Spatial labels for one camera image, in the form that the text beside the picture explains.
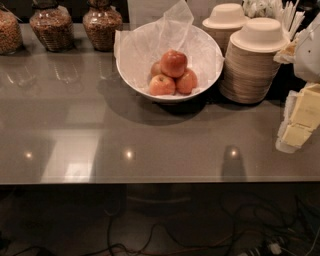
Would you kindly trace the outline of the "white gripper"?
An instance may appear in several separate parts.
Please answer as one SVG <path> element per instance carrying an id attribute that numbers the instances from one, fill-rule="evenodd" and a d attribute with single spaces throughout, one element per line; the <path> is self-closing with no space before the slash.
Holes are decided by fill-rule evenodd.
<path id="1" fill-rule="evenodd" d="M 307 83 L 286 97 L 284 120 L 279 126 L 275 147 L 283 153 L 295 153 L 320 125 L 320 84 Z"/>

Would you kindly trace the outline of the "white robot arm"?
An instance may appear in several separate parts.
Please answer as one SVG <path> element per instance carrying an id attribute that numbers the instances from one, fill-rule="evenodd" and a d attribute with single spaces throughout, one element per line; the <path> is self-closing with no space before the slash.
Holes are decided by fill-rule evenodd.
<path id="1" fill-rule="evenodd" d="M 298 34 L 295 43 L 293 56 L 279 54 L 279 60 L 290 60 L 295 76 L 306 82 L 286 98 L 276 140 L 276 148 L 285 153 L 300 149 L 320 125 L 320 13 Z"/>

